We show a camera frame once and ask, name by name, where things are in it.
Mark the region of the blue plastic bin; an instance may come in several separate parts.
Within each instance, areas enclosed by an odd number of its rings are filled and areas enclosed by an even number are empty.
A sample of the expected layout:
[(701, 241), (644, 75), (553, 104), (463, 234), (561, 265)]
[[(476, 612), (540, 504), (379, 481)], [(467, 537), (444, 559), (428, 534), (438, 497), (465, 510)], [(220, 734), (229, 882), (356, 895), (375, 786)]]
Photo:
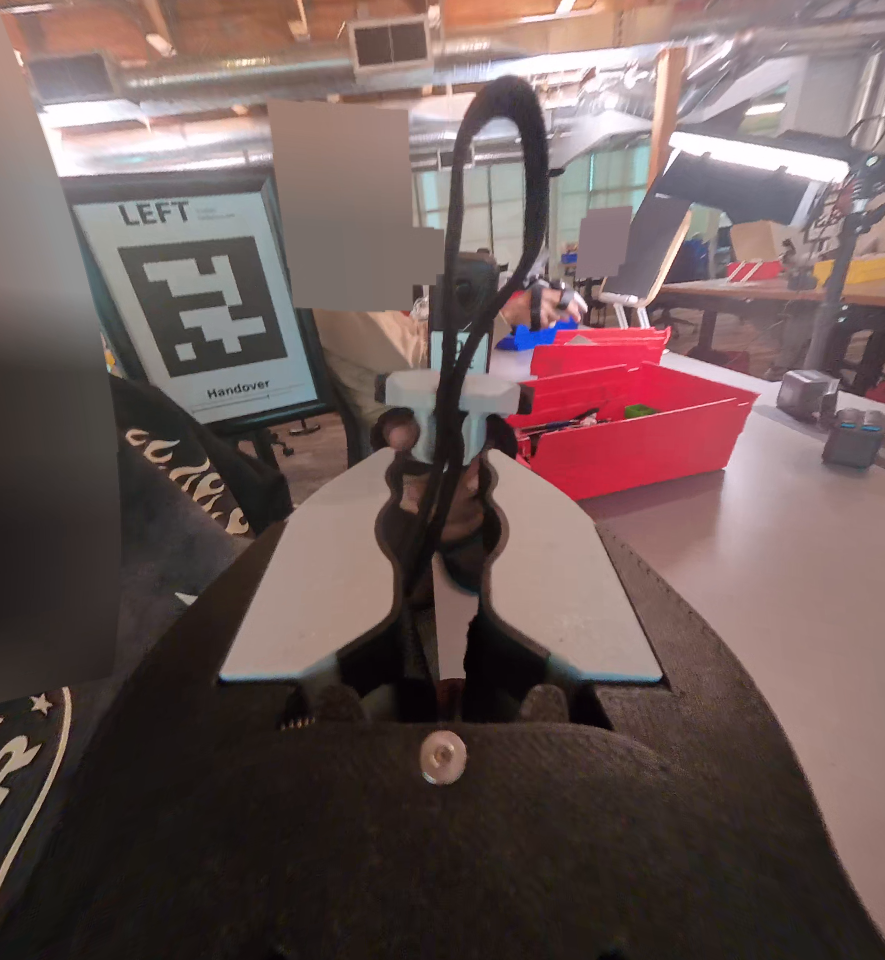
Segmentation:
[(501, 352), (519, 353), (534, 350), (539, 346), (554, 344), (560, 325), (533, 330), (522, 325), (515, 327), (507, 336), (495, 344), (495, 349)]

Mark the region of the grey battery charger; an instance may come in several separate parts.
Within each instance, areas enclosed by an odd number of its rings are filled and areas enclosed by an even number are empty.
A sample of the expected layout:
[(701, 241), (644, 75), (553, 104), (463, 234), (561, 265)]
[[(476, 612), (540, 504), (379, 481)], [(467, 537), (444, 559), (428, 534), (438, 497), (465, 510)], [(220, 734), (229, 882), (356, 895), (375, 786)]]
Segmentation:
[(885, 414), (878, 410), (838, 410), (828, 426), (821, 462), (866, 471), (876, 462), (884, 440)]

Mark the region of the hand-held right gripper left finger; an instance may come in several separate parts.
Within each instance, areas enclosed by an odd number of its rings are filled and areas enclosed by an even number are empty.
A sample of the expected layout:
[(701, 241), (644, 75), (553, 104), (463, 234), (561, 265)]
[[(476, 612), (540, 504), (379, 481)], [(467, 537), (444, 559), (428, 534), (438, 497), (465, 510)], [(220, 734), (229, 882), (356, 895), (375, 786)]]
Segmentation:
[(353, 642), (388, 626), (398, 575), (377, 535), (396, 452), (383, 448), (299, 505), (220, 666), (227, 684), (322, 683)]

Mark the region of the yellow plastic bin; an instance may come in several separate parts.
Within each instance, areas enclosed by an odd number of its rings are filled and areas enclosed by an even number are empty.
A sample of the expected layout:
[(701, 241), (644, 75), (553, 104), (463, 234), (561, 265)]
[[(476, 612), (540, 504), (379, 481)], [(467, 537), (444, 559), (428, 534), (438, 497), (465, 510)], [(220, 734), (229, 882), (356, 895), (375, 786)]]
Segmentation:
[[(834, 260), (820, 260), (812, 265), (812, 274), (817, 287), (823, 287), (832, 275)], [(844, 285), (854, 285), (885, 280), (885, 253), (856, 256), (846, 269)]]

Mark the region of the black tripod stand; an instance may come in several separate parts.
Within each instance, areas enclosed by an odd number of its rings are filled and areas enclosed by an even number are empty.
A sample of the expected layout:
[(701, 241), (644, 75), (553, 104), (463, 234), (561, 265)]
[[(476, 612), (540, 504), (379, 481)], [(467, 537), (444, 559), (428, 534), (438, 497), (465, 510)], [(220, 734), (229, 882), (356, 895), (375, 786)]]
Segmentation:
[(813, 319), (812, 335), (804, 358), (805, 370), (823, 372), (827, 366), (831, 333), (842, 308), (843, 291), (857, 241), (885, 217), (885, 202), (871, 206), (885, 194), (885, 152), (866, 153), (852, 168), (850, 181), (848, 206), (833, 266), (823, 285), (823, 299)]

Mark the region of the framed code sign on stand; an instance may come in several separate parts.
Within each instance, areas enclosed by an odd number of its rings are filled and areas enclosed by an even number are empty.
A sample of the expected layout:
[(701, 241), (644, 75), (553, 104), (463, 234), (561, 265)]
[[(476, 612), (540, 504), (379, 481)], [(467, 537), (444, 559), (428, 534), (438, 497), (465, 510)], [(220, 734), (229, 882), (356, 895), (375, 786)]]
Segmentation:
[(312, 313), (293, 304), (269, 167), (60, 182), (124, 377), (224, 435), (333, 410)]

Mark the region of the wooden desk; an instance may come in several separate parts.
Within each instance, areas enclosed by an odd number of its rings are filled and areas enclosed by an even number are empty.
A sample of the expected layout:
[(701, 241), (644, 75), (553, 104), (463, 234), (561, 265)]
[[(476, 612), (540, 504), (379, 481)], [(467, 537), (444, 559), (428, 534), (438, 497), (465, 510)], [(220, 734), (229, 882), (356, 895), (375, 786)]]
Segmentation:
[[(814, 316), (823, 299), (823, 289), (793, 291), (782, 278), (745, 283), (719, 279), (665, 284), (652, 308), (710, 315), (708, 328), (698, 337), (698, 348), (708, 350), (720, 314), (748, 320), (789, 310)], [(830, 323), (825, 360), (825, 371), (849, 377), (854, 392), (880, 382), (885, 367), (885, 278), (844, 286), (841, 306)]]

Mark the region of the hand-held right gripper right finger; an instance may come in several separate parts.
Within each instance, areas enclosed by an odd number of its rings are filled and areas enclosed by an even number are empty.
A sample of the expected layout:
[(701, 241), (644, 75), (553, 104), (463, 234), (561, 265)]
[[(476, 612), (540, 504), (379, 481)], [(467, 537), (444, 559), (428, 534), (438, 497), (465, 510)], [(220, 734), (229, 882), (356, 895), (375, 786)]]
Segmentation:
[(592, 519), (502, 452), (485, 461), (498, 538), (482, 608), (511, 649), (571, 685), (658, 684), (662, 666)]

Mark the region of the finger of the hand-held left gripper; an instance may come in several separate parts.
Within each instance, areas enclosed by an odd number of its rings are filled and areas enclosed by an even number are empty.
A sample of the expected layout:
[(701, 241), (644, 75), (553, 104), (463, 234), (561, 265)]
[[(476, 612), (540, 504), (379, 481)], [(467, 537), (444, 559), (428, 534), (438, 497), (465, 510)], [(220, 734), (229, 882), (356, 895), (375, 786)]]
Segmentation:
[(408, 409), (427, 421), (436, 411), (436, 372), (389, 372), (376, 378), (376, 401), (393, 409)]
[(534, 389), (487, 373), (468, 373), (460, 390), (460, 410), (471, 416), (512, 417), (533, 412)]

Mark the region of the ceiling air vent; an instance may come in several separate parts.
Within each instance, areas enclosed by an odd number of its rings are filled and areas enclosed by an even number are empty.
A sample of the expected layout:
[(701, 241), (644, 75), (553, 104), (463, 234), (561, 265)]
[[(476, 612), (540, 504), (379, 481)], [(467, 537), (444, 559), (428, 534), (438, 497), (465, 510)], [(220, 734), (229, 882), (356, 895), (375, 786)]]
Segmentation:
[(347, 24), (347, 33), (356, 74), (432, 63), (427, 15), (354, 20)]

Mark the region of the person's left hand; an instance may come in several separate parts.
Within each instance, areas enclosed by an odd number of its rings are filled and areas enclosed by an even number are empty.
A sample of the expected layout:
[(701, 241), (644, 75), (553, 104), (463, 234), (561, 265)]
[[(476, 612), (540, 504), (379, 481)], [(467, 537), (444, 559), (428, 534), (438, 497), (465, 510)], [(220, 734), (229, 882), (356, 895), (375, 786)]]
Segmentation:
[[(418, 528), (418, 515), (427, 493), (431, 467), (412, 457), (419, 436), (413, 413), (389, 407), (370, 431), (372, 449), (393, 451), (389, 470), (390, 504), (382, 533), (393, 557), (405, 568), (406, 549)], [(467, 593), (480, 591), (484, 562), (493, 539), (487, 530), (486, 494), (492, 476), (478, 456), (461, 474), (436, 546), (449, 578)]]

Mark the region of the studio light panel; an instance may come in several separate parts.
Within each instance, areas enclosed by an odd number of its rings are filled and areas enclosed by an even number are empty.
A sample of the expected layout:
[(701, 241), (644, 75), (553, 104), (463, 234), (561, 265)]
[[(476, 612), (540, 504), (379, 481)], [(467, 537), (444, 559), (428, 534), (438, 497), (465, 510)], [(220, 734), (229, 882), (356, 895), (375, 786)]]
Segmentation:
[(723, 212), (733, 225), (770, 222), (801, 230), (858, 151), (847, 141), (789, 130), (778, 138), (676, 131), (653, 182), (658, 194)]

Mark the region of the grey label printer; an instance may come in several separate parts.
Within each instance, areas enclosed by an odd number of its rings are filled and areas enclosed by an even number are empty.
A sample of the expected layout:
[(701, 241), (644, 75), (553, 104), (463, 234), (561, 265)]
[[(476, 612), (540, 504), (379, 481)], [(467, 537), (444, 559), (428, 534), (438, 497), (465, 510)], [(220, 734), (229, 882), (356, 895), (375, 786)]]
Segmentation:
[(824, 425), (835, 416), (841, 380), (815, 369), (793, 369), (783, 376), (775, 406), (794, 420)]

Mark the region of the silver ventilation duct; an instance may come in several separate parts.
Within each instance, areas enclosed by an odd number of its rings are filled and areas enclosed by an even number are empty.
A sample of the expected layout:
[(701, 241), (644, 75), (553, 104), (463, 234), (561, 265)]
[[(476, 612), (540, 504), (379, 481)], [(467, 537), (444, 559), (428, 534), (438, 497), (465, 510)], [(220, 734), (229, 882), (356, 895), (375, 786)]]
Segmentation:
[(243, 91), (295, 90), (347, 93), (422, 85), (479, 83), (507, 74), (539, 76), (589, 69), (620, 71), (652, 62), (669, 41), (628, 47), (534, 53), (483, 37), (450, 39), (430, 47), (429, 58), (401, 65), (361, 67), (348, 45), (292, 47), (261, 55), (175, 56), (125, 67), (108, 54), (48, 55), (24, 65), (32, 96), (50, 106), (71, 102), (181, 100)]

